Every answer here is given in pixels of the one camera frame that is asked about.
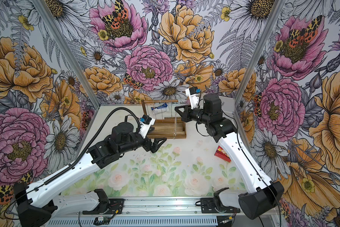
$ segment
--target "floral wallpaper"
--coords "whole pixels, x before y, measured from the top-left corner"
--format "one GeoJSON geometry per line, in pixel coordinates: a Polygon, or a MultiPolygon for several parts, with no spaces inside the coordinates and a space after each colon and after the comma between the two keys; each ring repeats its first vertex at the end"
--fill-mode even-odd
{"type": "Polygon", "coordinates": [[[236,108],[288,226],[340,227],[340,0],[286,3],[236,108]]]}
{"type": "Polygon", "coordinates": [[[0,0],[0,227],[18,225],[13,185],[72,162],[94,115],[41,18],[29,22],[35,16],[27,1],[0,0]]]}

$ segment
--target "orange peony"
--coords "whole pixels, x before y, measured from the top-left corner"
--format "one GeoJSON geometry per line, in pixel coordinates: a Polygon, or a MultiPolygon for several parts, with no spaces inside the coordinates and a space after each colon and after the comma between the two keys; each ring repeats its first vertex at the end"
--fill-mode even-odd
{"type": "Polygon", "coordinates": [[[53,79],[50,77],[52,70],[35,47],[31,48],[26,43],[23,62],[17,65],[17,57],[13,53],[16,45],[8,37],[0,39],[0,98],[7,96],[10,89],[13,89],[26,94],[29,102],[36,102],[44,92],[53,89],[53,79]]]}
{"type": "MultiPolygon", "coordinates": [[[[95,94],[104,92],[110,95],[112,92],[119,92],[123,89],[121,79],[104,67],[93,66],[92,68],[86,68],[84,75],[95,94]]],[[[80,85],[79,89],[82,93],[85,93],[82,85],[80,85]]]]}
{"type": "Polygon", "coordinates": [[[245,135],[247,136],[248,142],[252,142],[254,136],[254,120],[253,120],[253,112],[250,111],[242,111],[240,113],[240,121],[242,122],[242,126],[245,130],[245,135]]]}
{"type": "Polygon", "coordinates": [[[214,31],[201,30],[196,35],[189,35],[194,28],[199,25],[203,17],[196,14],[186,6],[176,6],[175,17],[166,12],[160,23],[158,32],[166,41],[164,44],[174,44],[177,48],[177,60],[200,63],[211,53],[214,31]]]}
{"type": "Polygon", "coordinates": [[[213,65],[199,64],[196,66],[192,62],[177,65],[174,74],[177,74],[177,77],[186,77],[183,84],[198,87],[202,91],[205,91],[205,86],[210,87],[211,78],[215,78],[213,65]]]}
{"type": "MultiPolygon", "coordinates": [[[[237,91],[240,83],[244,77],[246,68],[242,68],[239,71],[233,70],[225,74],[225,80],[219,82],[219,91],[226,92],[227,94],[237,91]]],[[[252,73],[252,76],[247,83],[247,87],[244,90],[243,97],[247,102],[250,102],[254,93],[256,92],[256,74],[252,73]]]]}
{"type": "Polygon", "coordinates": [[[332,220],[337,215],[336,209],[340,208],[340,192],[330,185],[334,183],[329,174],[321,171],[325,164],[321,154],[304,138],[292,138],[290,147],[286,165],[290,167],[291,175],[288,179],[281,175],[280,180],[285,189],[283,197],[300,209],[306,204],[305,212],[310,216],[329,206],[326,220],[332,220]]]}
{"type": "Polygon", "coordinates": [[[44,100],[40,103],[42,116],[50,120],[57,119],[61,124],[64,117],[72,117],[72,123],[79,129],[81,121],[79,99],[73,93],[65,80],[57,84],[55,92],[49,91],[45,93],[44,100]]]}

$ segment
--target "wooden base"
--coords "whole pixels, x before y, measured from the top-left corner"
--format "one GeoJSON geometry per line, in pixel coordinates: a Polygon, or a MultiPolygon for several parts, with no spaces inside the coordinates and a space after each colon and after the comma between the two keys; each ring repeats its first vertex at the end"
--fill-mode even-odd
{"type": "Polygon", "coordinates": [[[181,117],[176,118],[176,136],[175,132],[175,117],[165,117],[163,120],[155,120],[152,125],[155,130],[148,133],[147,137],[150,139],[166,137],[168,139],[185,139],[186,138],[186,126],[185,122],[181,120],[181,117]]]}

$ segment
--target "pink rose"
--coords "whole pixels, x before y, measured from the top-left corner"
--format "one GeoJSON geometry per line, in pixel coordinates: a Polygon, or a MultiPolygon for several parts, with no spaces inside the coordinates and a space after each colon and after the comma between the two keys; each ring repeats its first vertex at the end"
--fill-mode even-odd
{"type": "Polygon", "coordinates": [[[272,78],[262,92],[260,103],[262,115],[258,117],[258,127],[266,128],[284,142],[291,139],[304,122],[305,107],[301,103],[298,84],[285,78],[272,78]]]}
{"type": "Polygon", "coordinates": [[[33,177],[44,171],[49,133],[45,120],[27,109],[11,108],[0,114],[0,186],[14,185],[30,171],[33,177]]]}

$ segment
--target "yellow flower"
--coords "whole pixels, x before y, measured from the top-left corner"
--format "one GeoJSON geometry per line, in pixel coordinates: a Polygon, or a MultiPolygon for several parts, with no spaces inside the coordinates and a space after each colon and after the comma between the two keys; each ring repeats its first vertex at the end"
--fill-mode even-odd
{"type": "Polygon", "coordinates": [[[278,41],[277,43],[276,43],[276,45],[274,46],[274,51],[276,51],[276,52],[279,52],[280,50],[281,50],[281,47],[283,46],[283,41],[282,40],[280,40],[280,41],[278,41]]]}
{"type": "Polygon", "coordinates": [[[61,124],[66,115],[72,117],[72,123],[79,129],[81,113],[77,95],[72,92],[65,82],[60,81],[60,86],[55,87],[55,92],[45,93],[44,100],[40,103],[43,118],[57,119],[61,124]]]}
{"type": "MultiPolygon", "coordinates": [[[[112,92],[119,92],[123,89],[121,79],[104,67],[93,66],[92,68],[86,68],[84,75],[95,94],[104,92],[110,95],[112,92]]],[[[86,93],[82,85],[79,86],[79,89],[82,93],[86,93]]]]}
{"type": "Polygon", "coordinates": [[[322,99],[314,98],[325,111],[320,124],[309,128],[309,134],[327,169],[340,174],[340,71],[322,80],[322,99]]]}
{"type": "Polygon", "coordinates": [[[17,45],[10,38],[0,38],[0,98],[5,97],[11,89],[21,91],[29,97],[29,102],[36,102],[43,97],[43,92],[53,89],[52,70],[41,58],[33,46],[25,43],[23,62],[15,75],[16,57],[13,46],[17,45]]]}
{"type": "Polygon", "coordinates": [[[181,5],[176,6],[176,12],[175,17],[170,12],[162,16],[158,32],[166,39],[164,44],[174,44],[177,48],[177,60],[198,64],[211,53],[214,31],[208,28],[191,36],[189,33],[199,25],[203,17],[194,15],[192,9],[181,5]]]}
{"type": "MultiPolygon", "coordinates": [[[[233,91],[237,91],[240,83],[244,77],[246,68],[242,68],[239,71],[233,70],[232,72],[228,72],[225,74],[225,80],[219,82],[219,91],[226,92],[227,94],[232,93],[233,91]]],[[[256,74],[252,73],[252,76],[247,83],[247,87],[243,93],[243,97],[247,102],[250,102],[254,93],[256,92],[256,74]]]]}
{"type": "Polygon", "coordinates": [[[174,73],[178,77],[186,77],[183,84],[198,87],[202,91],[205,91],[205,86],[210,87],[211,77],[215,78],[213,65],[199,64],[196,66],[195,63],[191,62],[177,65],[174,73]]]}
{"type": "Polygon", "coordinates": [[[247,136],[248,142],[252,142],[254,136],[254,120],[253,120],[253,112],[250,111],[242,111],[240,113],[240,122],[242,122],[242,126],[245,131],[245,135],[247,136]]]}
{"type": "Polygon", "coordinates": [[[100,37],[101,40],[107,40],[108,39],[108,35],[107,35],[106,30],[100,29],[100,31],[98,32],[98,36],[100,37]]]}
{"type": "Polygon", "coordinates": [[[289,148],[291,155],[285,163],[291,174],[288,179],[281,175],[280,182],[285,189],[283,197],[300,209],[306,204],[305,213],[309,216],[329,206],[326,220],[331,221],[337,215],[336,209],[340,208],[340,192],[332,185],[336,183],[338,186],[340,181],[333,181],[327,172],[322,171],[325,162],[306,139],[292,138],[289,148]]]}
{"type": "Polygon", "coordinates": [[[26,30],[32,30],[34,31],[34,26],[32,26],[31,24],[29,24],[28,22],[28,18],[24,17],[23,15],[18,16],[18,19],[20,21],[20,23],[22,23],[22,26],[26,29],[26,30]]]}
{"type": "Polygon", "coordinates": [[[84,56],[87,56],[87,53],[85,52],[84,47],[80,47],[80,51],[82,52],[82,54],[83,54],[84,56]]]}
{"type": "Polygon", "coordinates": [[[229,14],[231,12],[231,9],[227,6],[222,8],[222,14],[220,15],[220,18],[224,21],[228,21],[230,19],[229,14]]]}

